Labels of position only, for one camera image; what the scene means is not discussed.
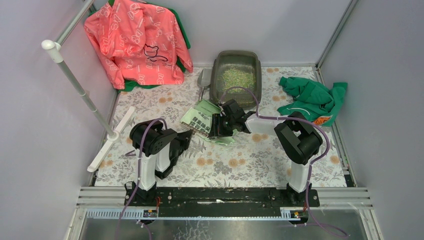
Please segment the beige bag sealing clip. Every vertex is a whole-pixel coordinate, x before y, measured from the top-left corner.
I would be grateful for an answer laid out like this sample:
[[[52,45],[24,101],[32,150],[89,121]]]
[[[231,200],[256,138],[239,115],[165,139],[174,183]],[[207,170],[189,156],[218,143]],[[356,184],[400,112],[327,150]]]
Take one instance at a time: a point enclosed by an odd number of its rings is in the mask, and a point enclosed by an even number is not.
[[[206,128],[203,128],[203,127],[196,125],[196,124],[191,124],[191,123],[186,123],[186,122],[181,122],[181,125],[184,126],[187,129],[189,129],[189,130],[193,130],[195,133],[198,133],[199,135],[201,135],[205,138],[209,138],[210,130],[207,130]]]

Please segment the green cat litter bag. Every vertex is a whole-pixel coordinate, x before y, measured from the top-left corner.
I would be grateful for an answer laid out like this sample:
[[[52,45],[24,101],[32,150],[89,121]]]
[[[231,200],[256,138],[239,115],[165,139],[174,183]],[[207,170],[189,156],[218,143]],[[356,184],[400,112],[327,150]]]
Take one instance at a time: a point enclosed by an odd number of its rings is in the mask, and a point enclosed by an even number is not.
[[[219,114],[220,108],[210,101],[202,99],[194,107],[191,107],[181,118],[181,122],[188,124],[196,124],[202,128],[206,128],[208,131],[211,130],[212,115]],[[235,142],[232,137],[212,137],[206,138],[200,135],[207,142],[219,144],[219,145],[230,145]]]

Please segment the metal litter scoop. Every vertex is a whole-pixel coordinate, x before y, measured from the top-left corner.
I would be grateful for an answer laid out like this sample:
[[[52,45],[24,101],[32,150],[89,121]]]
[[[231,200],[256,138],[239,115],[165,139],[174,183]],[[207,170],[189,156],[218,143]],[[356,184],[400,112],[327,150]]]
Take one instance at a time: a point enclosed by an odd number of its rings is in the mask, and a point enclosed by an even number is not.
[[[211,68],[203,68],[200,72],[198,79],[197,79],[197,85],[200,88],[200,92],[198,94],[198,101],[200,102],[203,99],[204,91],[205,89],[209,88],[211,84],[211,77],[212,77],[212,69]]]

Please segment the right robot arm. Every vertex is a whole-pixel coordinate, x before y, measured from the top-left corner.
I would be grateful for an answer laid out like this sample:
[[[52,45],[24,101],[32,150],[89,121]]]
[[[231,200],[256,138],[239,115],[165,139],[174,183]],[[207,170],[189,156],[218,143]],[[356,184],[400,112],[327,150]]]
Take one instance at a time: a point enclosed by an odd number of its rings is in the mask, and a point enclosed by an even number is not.
[[[313,123],[301,112],[288,116],[264,116],[256,111],[244,111],[231,99],[221,105],[219,113],[212,114],[210,138],[231,137],[237,131],[246,134],[266,134],[278,138],[287,157],[291,160],[291,177],[287,184],[287,201],[301,205],[310,188],[308,174],[310,159],[317,155],[323,139]]]

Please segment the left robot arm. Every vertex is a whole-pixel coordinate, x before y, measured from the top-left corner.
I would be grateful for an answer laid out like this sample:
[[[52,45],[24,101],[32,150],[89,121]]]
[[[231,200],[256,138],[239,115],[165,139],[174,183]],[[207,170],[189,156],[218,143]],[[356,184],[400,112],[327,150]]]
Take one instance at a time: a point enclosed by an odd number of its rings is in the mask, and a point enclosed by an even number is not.
[[[138,151],[137,179],[128,191],[131,202],[144,206],[156,198],[157,178],[163,180],[189,148],[193,130],[176,132],[157,118],[136,124],[130,131],[132,146]]]

